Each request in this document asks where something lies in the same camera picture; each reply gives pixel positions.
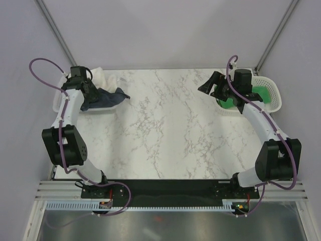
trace white cloth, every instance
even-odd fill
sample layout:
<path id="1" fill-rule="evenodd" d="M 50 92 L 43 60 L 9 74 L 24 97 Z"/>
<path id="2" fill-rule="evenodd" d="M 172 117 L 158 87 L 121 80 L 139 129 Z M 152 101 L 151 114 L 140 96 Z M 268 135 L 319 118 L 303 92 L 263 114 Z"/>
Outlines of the white cloth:
<path id="1" fill-rule="evenodd" d="M 92 69 L 91 73 L 93 75 L 92 82 L 97 89 L 102 88 L 109 93 L 115 93 L 117 89 L 117 77 L 112 74 L 108 77 L 108 80 L 105 79 L 104 71 L 101 67 Z"/>

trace metal pole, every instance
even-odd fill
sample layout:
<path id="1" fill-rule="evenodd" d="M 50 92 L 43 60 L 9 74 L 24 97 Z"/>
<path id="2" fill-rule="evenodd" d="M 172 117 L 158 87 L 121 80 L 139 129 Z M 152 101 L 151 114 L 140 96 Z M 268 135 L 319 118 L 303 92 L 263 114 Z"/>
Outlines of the metal pole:
<path id="1" fill-rule="evenodd" d="M 65 40 L 63 39 L 57 25 L 55 24 L 54 19 L 52 18 L 52 16 L 50 15 L 47 6 L 45 5 L 45 3 L 43 2 L 43 0 L 35 0 L 36 5 L 39 7 L 40 11 L 42 12 L 43 16 L 45 17 L 47 23 L 49 24 L 49 27 L 51 28 L 51 30 L 53 31 L 55 37 L 58 40 L 59 45 L 61 46 L 62 50 L 64 51 L 66 57 L 68 58 L 70 64 L 72 66 L 77 66 L 77 63 L 74 59 L 74 57 L 72 56 Z"/>
<path id="2" fill-rule="evenodd" d="M 269 55 L 269 53 L 271 52 L 275 42 L 277 41 L 277 39 L 279 38 L 280 34 L 282 33 L 282 30 L 284 29 L 287 21 L 289 20 L 289 18 L 291 17 L 292 13 L 294 12 L 295 7 L 297 6 L 297 4 L 300 2 L 300 0 L 292 0 L 290 5 L 288 6 L 287 10 L 285 11 L 279 25 L 277 26 L 270 42 L 268 43 L 266 49 L 264 50 L 263 55 L 261 56 L 258 64 L 256 65 L 256 67 L 254 68 L 255 72 L 260 71 L 260 69 L 262 68 L 262 65 L 264 64 L 267 56 Z"/>

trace white cable tray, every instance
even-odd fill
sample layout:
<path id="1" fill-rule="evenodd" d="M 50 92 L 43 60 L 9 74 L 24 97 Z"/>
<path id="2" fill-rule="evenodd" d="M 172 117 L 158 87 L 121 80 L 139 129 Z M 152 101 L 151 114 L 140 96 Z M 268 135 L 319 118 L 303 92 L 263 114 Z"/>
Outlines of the white cable tray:
<path id="1" fill-rule="evenodd" d="M 120 210 L 122 207 L 112 207 L 111 211 Z M 48 201 L 46 210 L 55 211 L 107 211 L 109 209 L 99 208 L 99 201 Z M 215 212 L 231 212 L 232 202 L 223 201 L 223 206 L 216 207 L 129 207 L 126 211 L 215 211 Z"/>

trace table surface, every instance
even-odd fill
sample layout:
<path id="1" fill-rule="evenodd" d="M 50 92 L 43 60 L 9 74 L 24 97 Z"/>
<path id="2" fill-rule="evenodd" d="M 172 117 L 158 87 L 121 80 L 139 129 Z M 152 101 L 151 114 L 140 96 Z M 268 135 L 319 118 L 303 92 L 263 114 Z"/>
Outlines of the table surface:
<path id="1" fill-rule="evenodd" d="M 88 158 L 108 179 L 231 178 L 254 166 L 261 143 L 243 116 L 219 115 L 197 91 L 214 70 L 105 71 L 130 95 L 116 109 L 80 113 Z M 78 178 L 58 167 L 55 179 Z"/>

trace white wall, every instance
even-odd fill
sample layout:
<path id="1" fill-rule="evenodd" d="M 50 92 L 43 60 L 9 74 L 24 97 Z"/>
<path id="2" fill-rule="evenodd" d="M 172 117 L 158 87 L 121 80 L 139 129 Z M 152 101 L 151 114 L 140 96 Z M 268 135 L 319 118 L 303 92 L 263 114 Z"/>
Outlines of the white wall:
<path id="1" fill-rule="evenodd" d="M 43 0 L 76 62 L 104 69 L 259 61 L 290 0 Z"/>
<path id="2" fill-rule="evenodd" d="M 321 1 L 299 3 L 260 75 L 273 79 L 283 106 L 279 126 L 299 138 L 299 177 L 321 224 Z"/>
<path id="3" fill-rule="evenodd" d="M 49 172 L 41 131 L 54 119 L 54 92 L 29 73 L 35 57 L 47 57 L 66 71 L 69 64 L 33 0 L 0 3 L 0 240 L 22 239 L 35 193 Z M 60 72 L 35 63 L 46 81 Z"/>

